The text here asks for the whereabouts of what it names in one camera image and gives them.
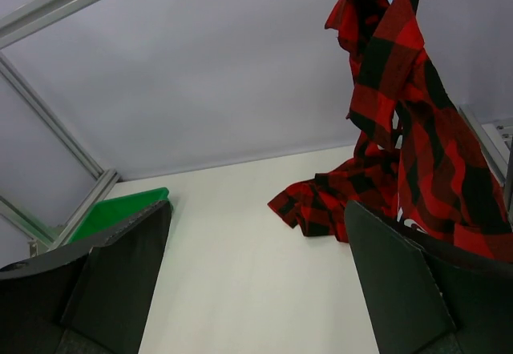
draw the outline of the shirt collar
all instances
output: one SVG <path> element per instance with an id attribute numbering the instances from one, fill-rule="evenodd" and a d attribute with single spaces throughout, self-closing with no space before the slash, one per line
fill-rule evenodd
<path id="1" fill-rule="evenodd" d="M 415 17 L 417 7 L 418 0 L 393 0 L 391 5 L 387 0 L 338 0 L 325 28 L 337 30 L 341 47 L 358 56 L 366 52 L 370 40 L 380 31 L 392 30 L 387 36 L 397 36 L 408 20 Z M 405 12 L 408 16 L 398 20 Z"/>

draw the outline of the metal rail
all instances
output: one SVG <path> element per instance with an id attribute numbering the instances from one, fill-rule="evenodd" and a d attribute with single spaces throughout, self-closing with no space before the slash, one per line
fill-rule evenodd
<path id="1" fill-rule="evenodd" d="M 481 143 L 481 150 L 490 165 L 491 170 L 494 172 L 499 183 L 504 185 L 507 175 L 507 160 L 501 155 L 497 147 L 491 141 L 481 124 L 475 118 L 472 109 L 467 105 L 462 105 L 459 108 L 459 114 L 465 119 L 467 124 L 474 131 Z"/>
<path id="2" fill-rule="evenodd" d="M 5 78 L 9 85 L 19 94 L 20 98 L 29 105 L 35 114 L 50 128 L 54 135 L 63 143 L 67 150 L 89 171 L 89 173 L 98 179 L 103 173 L 103 169 L 97 162 L 80 146 L 76 139 L 66 129 L 63 123 L 57 119 L 57 116 L 44 103 L 37 92 L 22 77 L 18 70 L 9 62 L 5 55 L 0 53 L 0 74 Z"/>
<path id="3" fill-rule="evenodd" d="M 115 170 L 107 170 L 102 174 L 102 176 L 98 179 L 98 182 L 96 182 L 96 185 L 92 188 L 89 195 L 67 221 L 66 226 L 61 231 L 59 237 L 51 244 L 51 246 L 49 246 L 49 250 L 53 250 L 68 242 L 68 240 L 73 236 L 73 233 L 77 227 L 89 213 L 89 210 L 92 209 L 96 202 L 99 202 L 107 196 L 107 194 L 119 181 L 119 179 L 120 175 Z"/>
<path id="4" fill-rule="evenodd" d="M 504 184 L 504 200 L 506 201 L 506 209 L 509 210 L 508 219 L 513 224 L 513 147 L 510 150 L 510 160 L 507 165 L 507 176 Z"/>
<path id="5" fill-rule="evenodd" d="M 0 214 L 30 238 L 36 239 L 46 247 L 58 238 L 57 232 L 38 221 L 27 209 L 9 201 L 0 195 Z"/>
<path id="6" fill-rule="evenodd" d="M 98 0 L 34 0 L 0 18 L 0 50 Z"/>

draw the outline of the white backdrop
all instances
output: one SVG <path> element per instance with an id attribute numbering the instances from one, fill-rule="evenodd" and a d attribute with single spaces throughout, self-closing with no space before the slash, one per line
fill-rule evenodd
<path id="1" fill-rule="evenodd" d="M 102 0 L 6 49 L 104 167 L 125 179 L 352 143 L 337 0 Z M 421 0 L 456 102 L 513 115 L 513 0 Z"/>

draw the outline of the white surface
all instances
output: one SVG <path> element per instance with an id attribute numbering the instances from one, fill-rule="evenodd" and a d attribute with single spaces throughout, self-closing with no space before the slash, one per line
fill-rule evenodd
<path id="1" fill-rule="evenodd" d="M 176 212 L 140 354 L 378 353 L 349 246 L 306 239 L 266 205 L 352 147 L 119 183 Z"/>
<path id="2" fill-rule="evenodd" d="M 102 0 L 8 48 L 104 167 L 125 179 L 349 144 L 337 0 Z M 421 0 L 450 97 L 513 115 L 513 0 Z"/>
<path id="3" fill-rule="evenodd" d="M 0 77 L 0 192 L 48 226 L 64 223 L 95 180 Z"/>
<path id="4" fill-rule="evenodd" d="M 0 215 L 0 268 L 30 258 L 29 238 Z"/>

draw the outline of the plaid shirt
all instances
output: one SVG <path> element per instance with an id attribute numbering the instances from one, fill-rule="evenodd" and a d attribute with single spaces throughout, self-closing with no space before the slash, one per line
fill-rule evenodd
<path id="1" fill-rule="evenodd" d="M 344 210 L 353 199 L 462 249 L 513 262 L 500 187 L 424 50 L 417 6 L 418 0 L 338 1 L 325 28 L 337 30 L 349 52 L 348 118 L 362 130 L 354 157 L 293 184 L 269 206 L 306 236 L 348 242 Z"/>

